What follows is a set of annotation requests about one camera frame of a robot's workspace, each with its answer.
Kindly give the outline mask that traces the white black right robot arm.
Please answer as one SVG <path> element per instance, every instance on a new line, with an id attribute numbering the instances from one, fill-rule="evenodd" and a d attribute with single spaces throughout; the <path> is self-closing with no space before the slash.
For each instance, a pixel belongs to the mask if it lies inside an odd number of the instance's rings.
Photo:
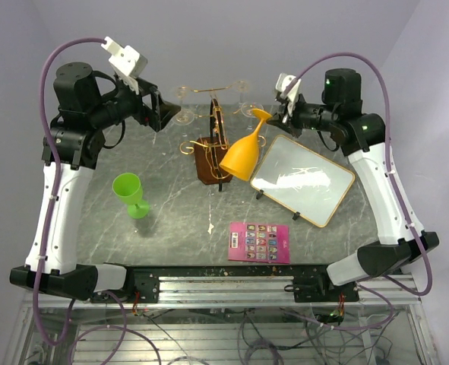
<path id="1" fill-rule="evenodd" d="M 426 262 L 439 245 L 437 233 L 425 230 L 394 169 L 384 120 L 362 110 L 362 77 L 350 68 L 326 71 L 320 103 L 308 103 L 301 81 L 282 73 L 274 87 L 280 108 L 269 123 L 298 137 L 305 129 L 327 132 L 347 158 L 365 190 L 378 239 L 327 267 L 317 280 L 317 295 L 334 300 L 343 284 L 376 278 L 417 260 Z"/>

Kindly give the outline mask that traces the green plastic goblet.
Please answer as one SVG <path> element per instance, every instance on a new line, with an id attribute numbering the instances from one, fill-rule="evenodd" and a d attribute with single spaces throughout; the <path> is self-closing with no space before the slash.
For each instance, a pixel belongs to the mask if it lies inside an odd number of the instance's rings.
<path id="1" fill-rule="evenodd" d="M 144 190 L 140 178 L 134 173 L 118 175 L 112 182 L 112 190 L 119 200 L 127 206 L 127 213 L 133 219 L 147 216 L 150 206 L 144 200 Z"/>

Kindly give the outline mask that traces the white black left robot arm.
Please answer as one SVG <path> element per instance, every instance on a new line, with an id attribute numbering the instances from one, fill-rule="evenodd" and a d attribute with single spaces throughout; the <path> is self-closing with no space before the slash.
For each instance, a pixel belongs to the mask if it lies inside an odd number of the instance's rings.
<path id="1" fill-rule="evenodd" d="M 77 261 L 77 231 L 104 130 L 129 117 L 155 132 L 166 127 L 180 106 L 166 102 L 155 84 L 141 78 L 132 90 L 122 77 L 110 77 L 84 62 L 57 69 L 53 83 L 58 114 L 43 140 L 44 193 L 36 236 L 11 284 L 72 300 L 89 300 L 108 290 L 119 302 L 136 291 L 132 268 L 119 264 L 82 265 Z"/>

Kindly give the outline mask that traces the clear tall champagne flute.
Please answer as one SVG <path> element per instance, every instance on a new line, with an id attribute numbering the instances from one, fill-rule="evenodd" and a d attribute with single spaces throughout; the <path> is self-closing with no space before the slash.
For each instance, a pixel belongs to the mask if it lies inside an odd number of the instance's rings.
<path id="1" fill-rule="evenodd" d="M 195 114 L 188 108 L 181 109 L 173 118 L 176 125 L 189 125 L 195 119 Z"/>

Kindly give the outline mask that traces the clear wine glass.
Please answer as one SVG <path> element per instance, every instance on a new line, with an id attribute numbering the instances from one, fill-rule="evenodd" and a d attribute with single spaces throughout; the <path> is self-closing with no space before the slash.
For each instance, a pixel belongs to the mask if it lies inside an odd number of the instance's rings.
<path id="1" fill-rule="evenodd" d="M 241 107 L 248 99 L 248 94 L 251 90 L 251 84 L 248 80 L 237 80 L 232 84 L 232 89 L 239 94 L 238 105 Z"/>
<path id="2" fill-rule="evenodd" d="M 257 118 L 254 115 L 253 110 L 259 109 L 262 110 L 263 106 L 260 103 L 255 102 L 245 102 L 240 106 L 240 112 L 241 114 L 247 118 L 248 120 L 248 126 L 247 130 L 252 132 L 255 129 Z"/>
<path id="3" fill-rule="evenodd" d="M 170 90 L 171 96 L 177 99 L 175 103 L 179 105 L 181 108 L 183 107 L 184 99 L 187 97 L 188 92 L 189 88 L 184 85 L 173 87 Z"/>

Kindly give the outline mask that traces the orange plastic goblet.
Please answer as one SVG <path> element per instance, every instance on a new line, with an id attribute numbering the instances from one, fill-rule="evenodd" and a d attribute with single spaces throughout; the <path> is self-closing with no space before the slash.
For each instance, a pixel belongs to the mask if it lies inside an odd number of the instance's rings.
<path id="1" fill-rule="evenodd" d="M 271 114 L 262 109 L 252 109 L 251 111 L 259 119 L 255 130 L 232 144 L 220 162 L 222 170 L 243 181 L 250 180 L 258 163 L 260 154 L 259 132 L 263 124 L 272 117 Z"/>

